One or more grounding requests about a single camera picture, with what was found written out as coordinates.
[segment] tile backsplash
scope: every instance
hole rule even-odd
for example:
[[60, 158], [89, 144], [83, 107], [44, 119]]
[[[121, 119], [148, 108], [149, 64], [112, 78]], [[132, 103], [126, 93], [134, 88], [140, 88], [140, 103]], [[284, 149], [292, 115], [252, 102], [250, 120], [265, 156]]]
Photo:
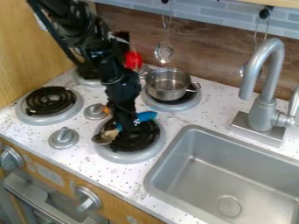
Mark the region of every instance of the tile backsplash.
[[[138, 11], [170, 15], [170, 4], [162, 5], [161, 0], [94, 0]], [[254, 3], [240, 3], [234, 0], [171, 0], [172, 12], [176, 18], [225, 25], [253, 31], [257, 20], [259, 32], [266, 30], [266, 21], [258, 14], [265, 6]], [[268, 33], [299, 39], [299, 9], [275, 7]]]

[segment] sink drain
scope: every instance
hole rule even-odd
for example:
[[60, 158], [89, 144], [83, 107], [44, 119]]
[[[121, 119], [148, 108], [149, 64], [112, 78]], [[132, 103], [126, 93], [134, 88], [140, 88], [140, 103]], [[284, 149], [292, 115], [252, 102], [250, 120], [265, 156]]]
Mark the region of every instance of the sink drain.
[[219, 212], [229, 218], [234, 218], [240, 215], [242, 207], [238, 200], [229, 195], [221, 196], [218, 199]]

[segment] silver burner ring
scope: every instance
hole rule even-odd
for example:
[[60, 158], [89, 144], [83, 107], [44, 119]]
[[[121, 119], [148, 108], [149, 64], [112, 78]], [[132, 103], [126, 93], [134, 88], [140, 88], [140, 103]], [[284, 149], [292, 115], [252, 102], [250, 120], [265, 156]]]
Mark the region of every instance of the silver burner ring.
[[[94, 135], [98, 134], [103, 125], [109, 121], [111, 117], [109, 116], [106, 118], [96, 129]], [[106, 160], [117, 163], [117, 164], [124, 164], [124, 165], [132, 165], [145, 162], [154, 156], [156, 156], [164, 147], [166, 134], [163, 126], [158, 120], [154, 120], [157, 126], [160, 129], [160, 136], [156, 140], [154, 144], [150, 147], [140, 150], [140, 151], [117, 151], [113, 152], [113, 150], [109, 147], [109, 145], [100, 145], [94, 143], [94, 148], [97, 150], [99, 155]]]
[[163, 104], [161, 102], [155, 101], [149, 94], [147, 93], [146, 86], [143, 86], [143, 90], [140, 94], [141, 99], [143, 102], [149, 106], [152, 110], [162, 111], [162, 112], [179, 112], [179, 111], [185, 111], [188, 109], [192, 109], [196, 107], [202, 99], [202, 93], [201, 90], [196, 93], [194, 98], [188, 102], [176, 104], [176, 105], [169, 105], [169, 104]]
[[103, 85], [101, 85], [100, 80], [85, 80], [79, 76], [77, 71], [75, 71], [73, 73], [73, 79], [78, 85], [81, 85], [83, 87], [88, 87], [88, 88], [103, 88], [104, 87]]
[[78, 114], [78, 112], [83, 108], [82, 96], [76, 90], [73, 89], [71, 90], [76, 95], [76, 102], [68, 110], [56, 115], [27, 115], [25, 111], [26, 96], [29, 95], [30, 93], [25, 95], [17, 102], [16, 105], [17, 118], [23, 123], [29, 125], [35, 125], [35, 126], [51, 125], [51, 124], [62, 123], [66, 121], [67, 119]]

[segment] countertop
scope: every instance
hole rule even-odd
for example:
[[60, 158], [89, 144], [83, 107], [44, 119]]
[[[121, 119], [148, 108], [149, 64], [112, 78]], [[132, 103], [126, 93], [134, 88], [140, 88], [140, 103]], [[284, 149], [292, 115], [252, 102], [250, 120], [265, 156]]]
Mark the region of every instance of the countertop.
[[[238, 97], [239, 89], [236, 87], [192, 77], [193, 81], [199, 82], [202, 86], [203, 97], [201, 103], [196, 108], [184, 112], [159, 112], [158, 114], [157, 120], [166, 131], [166, 142], [163, 151], [154, 158], [140, 164], [108, 162], [97, 154], [93, 143], [90, 141], [93, 135], [93, 131], [90, 130], [95, 130], [100, 122], [88, 121], [83, 116], [85, 107], [97, 102], [103, 104], [107, 102], [104, 87], [78, 86], [73, 81], [73, 72], [74, 70], [71, 70], [60, 75], [50, 81], [47, 86], [65, 86], [77, 90], [85, 100], [81, 112], [65, 122], [49, 125], [45, 128], [45, 126], [39, 127], [21, 123], [16, 117], [16, 104], [14, 103], [0, 110], [0, 133], [18, 142], [29, 152], [52, 162], [167, 223], [205, 223], [150, 196], [143, 188], [143, 178], [147, 172], [161, 156], [170, 141], [186, 125], [200, 125], [287, 157], [299, 159], [299, 119], [296, 119], [296, 126], [287, 129], [285, 143], [280, 149], [269, 147], [243, 136], [237, 136], [229, 131], [229, 124], [239, 110], [248, 112], [257, 94], [253, 94], [249, 101], [242, 101]], [[286, 112], [288, 103], [282, 100], [278, 100], [277, 103], [278, 109]], [[138, 111], [150, 109], [140, 98], [136, 100], [136, 107]], [[77, 130], [80, 133], [80, 141], [70, 149], [54, 150], [47, 143], [48, 137], [64, 126]]]

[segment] cabinet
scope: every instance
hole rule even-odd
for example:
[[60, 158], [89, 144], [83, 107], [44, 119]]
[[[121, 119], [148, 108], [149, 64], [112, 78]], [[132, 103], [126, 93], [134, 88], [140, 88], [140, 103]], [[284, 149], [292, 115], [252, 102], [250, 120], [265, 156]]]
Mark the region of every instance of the cabinet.
[[299, 8], [298, 0], [238, 0], [239, 2], [247, 2], [253, 4], [273, 5], [285, 8]]
[[[44, 182], [50, 187], [54, 188], [66, 196], [75, 199], [74, 187], [85, 186], [94, 192], [101, 200], [101, 208], [98, 213], [105, 218], [111, 220], [113, 223], [125, 224], [160, 224], [163, 223], [159, 219], [145, 213], [144, 211], [131, 206], [129, 203], [118, 199], [114, 195], [100, 189], [99, 187], [92, 185], [86, 180], [79, 178], [72, 173], [65, 171], [58, 166], [45, 161], [44, 159], [37, 157], [30, 152], [16, 146], [9, 141], [0, 137], [0, 142], [4, 145], [9, 145], [24, 159], [24, 166], [22, 169], [34, 178]], [[39, 168], [43, 169], [43, 173], [50, 172], [52, 177], [56, 177], [58, 181], [53, 181], [53, 178], [48, 178], [45, 174], [38, 171]]]
[[0, 108], [73, 66], [25, 0], [1, 0], [0, 33]]

